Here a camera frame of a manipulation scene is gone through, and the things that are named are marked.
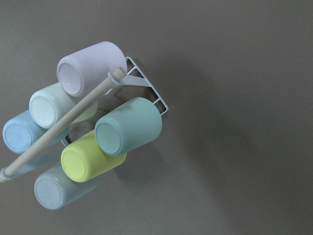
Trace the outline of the pink cup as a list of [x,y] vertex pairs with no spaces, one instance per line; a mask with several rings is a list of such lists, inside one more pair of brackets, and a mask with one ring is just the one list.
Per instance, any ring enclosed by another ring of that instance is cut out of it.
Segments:
[[82,97],[118,68],[127,70],[121,49],[111,42],[100,42],[63,57],[57,65],[57,78],[66,93]]

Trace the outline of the green cup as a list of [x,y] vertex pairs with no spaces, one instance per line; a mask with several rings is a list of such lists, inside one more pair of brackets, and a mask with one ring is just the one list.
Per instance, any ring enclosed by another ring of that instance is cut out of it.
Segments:
[[135,97],[101,117],[94,133],[105,153],[118,156],[152,142],[161,130],[157,107],[143,97]]

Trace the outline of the light blue cup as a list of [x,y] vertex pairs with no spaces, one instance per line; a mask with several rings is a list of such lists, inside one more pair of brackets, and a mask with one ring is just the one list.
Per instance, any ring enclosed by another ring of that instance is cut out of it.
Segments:
[[2,137],[5,145],[14,153],[22,154],[48,129],[40,127],[26,110],[11,118],[4,125]]

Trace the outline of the pale blue cup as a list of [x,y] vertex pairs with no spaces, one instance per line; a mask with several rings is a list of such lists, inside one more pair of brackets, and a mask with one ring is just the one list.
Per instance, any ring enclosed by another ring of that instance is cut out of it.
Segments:
[[36,179],[34,194],[44,208],[58,210],[93,191],[98,183],[98,177],[83,183],[71,180],[58,162]]

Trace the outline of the white cup rack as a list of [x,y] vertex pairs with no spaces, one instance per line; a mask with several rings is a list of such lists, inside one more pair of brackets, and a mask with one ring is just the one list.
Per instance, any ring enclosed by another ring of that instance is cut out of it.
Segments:
[[55,161],[56,156],[53,151],[42,155],[40,152],[47,147],[51,141],[66,130],[84,111],[98,101],[100,97],[109,94],[115,87],[148,87],[153,90],[153,94],[156,96],[156,100],[153,101],[153,104],[161,102],[165,108],[165,111],[162,112],[161,115],[168,112],[168,105],[136,62],[131,57],[126,57],[125,59],[133,64],[133,67],[129,72],[125,72],[122,68],[119,68],[114,72],[109,72],[106,79],[104,79],[97,87],[95,87],[89,94],[79,101],[78,104],[61,117],[59,121],[57,121],[50,129],[47,130],[46,133],[36,140],[32,146],[30,146],[16,160],[14,160],[13,163],[11,163],[8,167],[3,168],[0,171],[0,181],[2,183],[11,181]]

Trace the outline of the yellow cup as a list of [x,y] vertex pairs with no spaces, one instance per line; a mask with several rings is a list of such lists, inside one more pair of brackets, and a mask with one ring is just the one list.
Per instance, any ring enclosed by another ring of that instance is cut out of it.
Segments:
[[94,131],[75,140],[61,153],[61,166],[71,180],[86,182],[124,163],[127,153],[111,156],[98,146]]

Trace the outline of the cream white cup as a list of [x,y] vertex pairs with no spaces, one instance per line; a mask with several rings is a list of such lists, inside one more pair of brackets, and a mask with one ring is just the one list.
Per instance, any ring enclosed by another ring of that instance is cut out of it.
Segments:
[[30,98],[29,110],[40,127],[49,129],[81,100],[67,94],[58,82],[36,91]]

